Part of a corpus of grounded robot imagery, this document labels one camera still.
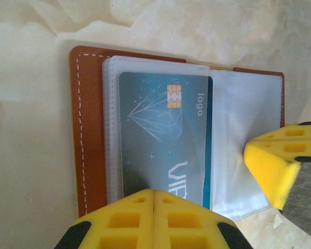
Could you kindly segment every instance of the diamond graphic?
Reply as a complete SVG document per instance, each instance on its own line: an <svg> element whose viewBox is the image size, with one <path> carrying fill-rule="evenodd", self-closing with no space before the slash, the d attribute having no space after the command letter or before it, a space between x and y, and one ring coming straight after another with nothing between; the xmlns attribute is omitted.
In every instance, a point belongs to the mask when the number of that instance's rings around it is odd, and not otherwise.
<svg viewBox="0 0 311 249"><path fill-rule="evenodd" d="M167 91L153 91L128 117L166 145L175 142L182 134L182 108L167 108Z"/></svg>

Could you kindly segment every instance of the marble surface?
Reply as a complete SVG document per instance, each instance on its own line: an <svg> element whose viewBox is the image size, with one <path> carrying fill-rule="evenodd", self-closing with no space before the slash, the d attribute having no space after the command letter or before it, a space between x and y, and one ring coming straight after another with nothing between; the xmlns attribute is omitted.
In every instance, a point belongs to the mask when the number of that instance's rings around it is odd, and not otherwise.
<svg viewBox="0 0 311 249"><path fill-rule="evenodd" d="M81 44L282 71L286 122L311 120L311 0L1 0L0 248L54 247L76 219L67 54ZM275 209L238 225L255 248L311 248Z"/></svg>

